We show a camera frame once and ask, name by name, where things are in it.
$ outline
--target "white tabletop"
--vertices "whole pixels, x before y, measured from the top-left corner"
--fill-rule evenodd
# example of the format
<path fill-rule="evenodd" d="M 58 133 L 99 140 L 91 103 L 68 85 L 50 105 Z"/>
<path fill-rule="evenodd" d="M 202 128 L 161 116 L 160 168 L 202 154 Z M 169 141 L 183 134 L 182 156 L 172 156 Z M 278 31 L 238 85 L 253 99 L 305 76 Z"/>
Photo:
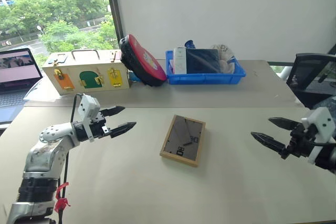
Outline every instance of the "white tabletop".
<path fill-rule="evenodd" d="M 159 60 L 165 69 L 165 62 Z M 237 85 L 169 85 L 149 87 L 134 83 L 130 89 L 88 93 L 105 107 L 151 108 L 234 108 L 234 107 L 295 107 L 296 97 L 264 60 L 241 60 L 246 77 Z M 60 99 L 56 89 L 46 79 L 37 93 L 38 101 L 29 101 L 26 106 L 72 106 L 73 95 Z"/>
<path fill-rule="evenodd" d="M 306 158 L 280 156 L 250 131 L 288 143 L 271 116 L 300 120 L 305 108 L 127 108 L 107 118 L 129 132 L 70 151 L 64 223 L 296 223 L 335 218 L 335 176 Z M 0 138 L 0 205 L 15 201 L 40 131 L 68 122 L 70 108 L 25 107 Z M 199 167 L 159 156 L 174 114 L 206 122 Z M 4 223 L 4 210 L 0 223 Z"/>

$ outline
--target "blue basket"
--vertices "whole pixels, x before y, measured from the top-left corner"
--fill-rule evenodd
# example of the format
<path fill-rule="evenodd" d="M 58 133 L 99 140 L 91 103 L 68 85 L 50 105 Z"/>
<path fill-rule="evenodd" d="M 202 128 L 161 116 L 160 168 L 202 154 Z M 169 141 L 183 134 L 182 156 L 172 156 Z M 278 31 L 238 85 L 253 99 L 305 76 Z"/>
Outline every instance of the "blue basket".
<path fill-rule="evenodd" d="M 246 72 L 239 65 L 236 58 L 230 60 L 235 63 L 234 73 L 188 73 L 173 74 L 169 60 L 173 59 L 173 51 L 166 51 L 166 74 L 169 84 L 238 84 Z"/>

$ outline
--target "office chair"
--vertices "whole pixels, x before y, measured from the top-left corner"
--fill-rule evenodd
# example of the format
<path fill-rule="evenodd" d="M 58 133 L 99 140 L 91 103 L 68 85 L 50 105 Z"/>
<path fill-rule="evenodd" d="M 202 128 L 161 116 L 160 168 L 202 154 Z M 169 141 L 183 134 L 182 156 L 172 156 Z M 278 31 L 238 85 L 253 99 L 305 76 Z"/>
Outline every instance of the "office chair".
<path fill-rule="evenodd" d="M 296 54 L 287 85 L 308 108 L 336 94 L 336 57 Z"/>

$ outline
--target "chair backrest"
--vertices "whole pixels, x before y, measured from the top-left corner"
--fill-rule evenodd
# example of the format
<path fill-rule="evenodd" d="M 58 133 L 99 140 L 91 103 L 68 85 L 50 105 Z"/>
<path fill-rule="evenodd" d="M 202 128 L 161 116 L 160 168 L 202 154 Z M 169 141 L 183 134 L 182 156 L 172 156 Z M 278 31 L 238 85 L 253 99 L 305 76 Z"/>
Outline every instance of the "chair backrest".
<path fill-rule="evenodd" d="M 326 78 L 335 82 L 335 76 L 336 57 L 334 55 L 296 54 L 293 68 L 286 83 L 292 90 L 305 90 L 312 82 L 316 87 Z M 333 89 L 332 85 L 328 85 L 328 93 Z"/>

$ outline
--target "black cylinder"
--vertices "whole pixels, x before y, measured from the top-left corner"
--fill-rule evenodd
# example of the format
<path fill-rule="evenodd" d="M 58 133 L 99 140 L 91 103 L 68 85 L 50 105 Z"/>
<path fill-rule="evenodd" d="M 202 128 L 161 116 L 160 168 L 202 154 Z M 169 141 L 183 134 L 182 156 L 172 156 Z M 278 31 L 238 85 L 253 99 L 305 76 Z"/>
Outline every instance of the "black cylinder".
<path fill-rule="evenodd" d="M 51 201 L 57 189 L 57 179 L 24 178 L 16 202 Z"/>

